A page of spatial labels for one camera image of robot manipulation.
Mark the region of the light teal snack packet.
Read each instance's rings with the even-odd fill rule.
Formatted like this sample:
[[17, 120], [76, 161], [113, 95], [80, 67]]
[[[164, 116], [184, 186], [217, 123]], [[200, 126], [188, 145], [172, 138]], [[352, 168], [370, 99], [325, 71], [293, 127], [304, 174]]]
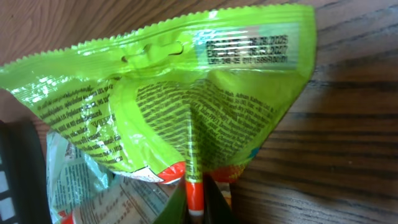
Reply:
[[113, 174], [55, 131], [47, 133], [52, 223], [153, 223], [176, 186]]

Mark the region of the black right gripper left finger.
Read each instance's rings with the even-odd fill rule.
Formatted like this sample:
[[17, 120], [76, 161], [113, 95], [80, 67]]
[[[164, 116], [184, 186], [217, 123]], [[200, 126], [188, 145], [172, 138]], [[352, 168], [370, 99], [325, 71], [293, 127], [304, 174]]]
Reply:
[[185, 179], [179, 181], [163, 212], [153, 224], [188, 224]]

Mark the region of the green snack bag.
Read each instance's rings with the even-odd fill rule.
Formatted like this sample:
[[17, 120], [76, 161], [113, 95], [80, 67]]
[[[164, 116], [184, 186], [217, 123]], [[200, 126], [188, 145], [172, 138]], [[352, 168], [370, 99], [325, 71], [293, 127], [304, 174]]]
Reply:
[[187, 187], [236, 180], [312, 76], [315, 10], [197, 12], [1, 67], [1, 87], [116, 174]]

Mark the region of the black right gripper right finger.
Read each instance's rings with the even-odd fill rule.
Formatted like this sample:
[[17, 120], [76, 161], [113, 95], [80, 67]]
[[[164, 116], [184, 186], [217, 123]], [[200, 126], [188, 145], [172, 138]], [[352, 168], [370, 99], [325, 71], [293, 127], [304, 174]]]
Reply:
[[205, 198], [204, 224], [238, 224], [238, 219], [233, 215], [210, 175], [203, 177], [203, 188]]

